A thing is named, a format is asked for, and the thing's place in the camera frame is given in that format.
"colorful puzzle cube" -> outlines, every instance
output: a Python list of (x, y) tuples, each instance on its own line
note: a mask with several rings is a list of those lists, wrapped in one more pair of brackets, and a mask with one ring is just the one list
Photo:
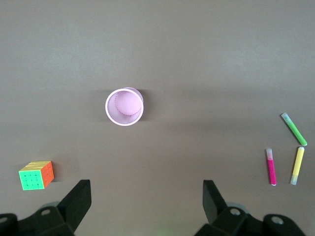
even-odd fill
[(32, 161), (19, 175), (23, 190), (44, 189), (54, 179), (51, 161)]

